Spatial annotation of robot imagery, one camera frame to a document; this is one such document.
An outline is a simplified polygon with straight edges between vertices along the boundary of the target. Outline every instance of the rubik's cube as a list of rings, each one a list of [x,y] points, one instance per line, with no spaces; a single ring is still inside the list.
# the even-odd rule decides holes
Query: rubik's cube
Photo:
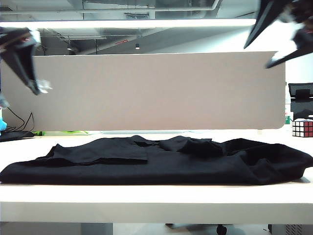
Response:
[[[292,136],[313,137],[313,120],[293,121]]]

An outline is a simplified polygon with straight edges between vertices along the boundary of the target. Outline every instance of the ceiling light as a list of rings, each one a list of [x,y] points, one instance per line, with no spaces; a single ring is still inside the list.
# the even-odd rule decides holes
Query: ceiling light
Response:
[[[131,20],[131,21],[35,21],[0,22],[2,27],[29,28],[172,28],[251,26],[255,19],[195,19],[195,20]]]

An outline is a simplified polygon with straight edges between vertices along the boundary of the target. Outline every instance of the black t-shirt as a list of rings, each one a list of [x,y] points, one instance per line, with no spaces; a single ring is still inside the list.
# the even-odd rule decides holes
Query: black t-shirt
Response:
[[[177,136],[103,138],[59,144],[45,156],[13,163],[3,183],[58,185],[237,184],[265,185],[301,178],[313,158],[282,144],[245,139],[222,143]]]

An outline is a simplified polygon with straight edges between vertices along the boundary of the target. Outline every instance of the ceiling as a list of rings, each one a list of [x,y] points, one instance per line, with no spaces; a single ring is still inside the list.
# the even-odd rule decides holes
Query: ceiling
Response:
[[[166,20],[210,18],[254,18],[258,0],[1,0],[1,21],[48,20]],[[204,37],[228,32],[236,27],[105,29],[42,29],[42,47],[37,54],[149,53]]]

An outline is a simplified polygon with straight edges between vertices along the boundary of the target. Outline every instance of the white table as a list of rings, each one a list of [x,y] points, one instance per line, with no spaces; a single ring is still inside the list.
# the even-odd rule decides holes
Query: white table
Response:
[[[168,139],[177,134],[144,134]],[[280,130],[182,133],[225,141],[284,143],[313,155],[313,139]],[[0,170],[44,156],[56,143],[76,146],[112,135],[36,137],[0,143]],[[0,185],[1,221],[79,223],[313,224],[313,167],[296,182],[268,186]]]

